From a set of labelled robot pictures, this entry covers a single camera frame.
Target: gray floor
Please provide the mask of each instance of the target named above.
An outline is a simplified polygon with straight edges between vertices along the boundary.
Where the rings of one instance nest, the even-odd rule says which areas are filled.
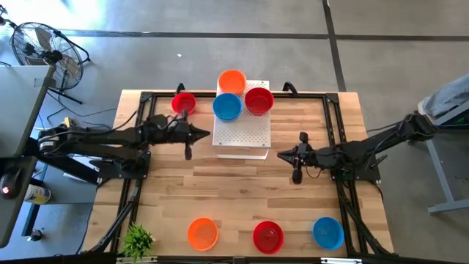
[[[330,0],[337,34],[469,35],[465,0]],[[59,29],[133,32],[256,32],[326,34],[319,0],[19,1],[2,3],[16,23],[37,21]],[[8,31],[0,28],[0,61],[16,65]],[[291,81],[300,90],[337,91],[328,40],[71,37],[91,54],[81,83],[69,92],[85,104],[66,104],[88,114],[117,106],[122,89],[214,89],[218,74],[239,68],[251,79],[280,89]],[[467,73],[467,42],[338,41],[347,91],[358,92],[367,128],[400,120],[444,84]],[[60,109],[47,98],[42,117]],[[51,118],[57,125],[71,113]],[[111,125],[114,113],[77,118]],[[385,209],[395,251],[408,257],[469,262],[469,210],[430,216],[426,207],[444,202],[424,144],[399,145],[381,163]],[[27,243],[18,220],[0,260],[74,253],[85,232],[92,187],[78,205],[41,208],[36,228],[48,239]],[[464,178],[451,182],[468,195]]]

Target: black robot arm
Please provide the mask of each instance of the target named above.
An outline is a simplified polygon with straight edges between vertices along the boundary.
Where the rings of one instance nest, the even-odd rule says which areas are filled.
[[[293,166],[293,182],[299,184],[302,180],[302,166],[341,170],[342,173],[373,169],[384,159],[378,158],[374,161],[375,154],[401,142],[431,139],[435,131],[427,117],[414,113],[368,139],[318,150],[314,150],[308,143],[308,134],[301,132],[300,144],[291,150],[280,152],[277,156]]]
[[[57,157],[79,154],[100,157],[91,161],[100,169],[103,178],[144,178],[149,163],[149,146],[154,144],[185,144],[185,159],[192,158],[191,145],[210,135],[187,121],[187,113],[181,117],[152,116],[141,125],[124,130],[67,127],[41,131],[38,142],[44,156]]]

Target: red bowl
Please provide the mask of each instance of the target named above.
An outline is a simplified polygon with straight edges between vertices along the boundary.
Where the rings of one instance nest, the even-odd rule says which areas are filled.
[[[174,96],[171,106],[179,114],[184,110],[187,110],[188,114],[192,114],[196,110],[196,97],[189,92],[181,92]]]
[[[246,93],[244,101],[252,114],[263,115],[272,108],[273,95],[268,89],[257,87]]]
[[[284,232],[272,221],[257,225],[253,234],[254,245],[264,254],[275,254],[284,245]]]

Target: blue bowl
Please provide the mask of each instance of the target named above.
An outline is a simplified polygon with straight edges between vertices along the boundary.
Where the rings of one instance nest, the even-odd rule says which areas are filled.
[[[240,116],[243,110],[243,102],[232,93],[224,93],[213,101],[213,112],[223,121],[233,121]]]
[[[314,223],[313,237],[323,249],[336,250],[344,243],[344,229],[331,217],[322,217]]]

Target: orange bowl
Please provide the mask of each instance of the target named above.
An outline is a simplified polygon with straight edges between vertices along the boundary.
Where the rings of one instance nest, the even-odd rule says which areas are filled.
[[[188,229],[189,244],[196,250],[206,251],[217,243],[217,225],[208,218],[199,218],[192,222]]]
[[[225,70],[218,77],[218,85],[222,92],[241,95],[246,88],[246,76],[240,70]]]

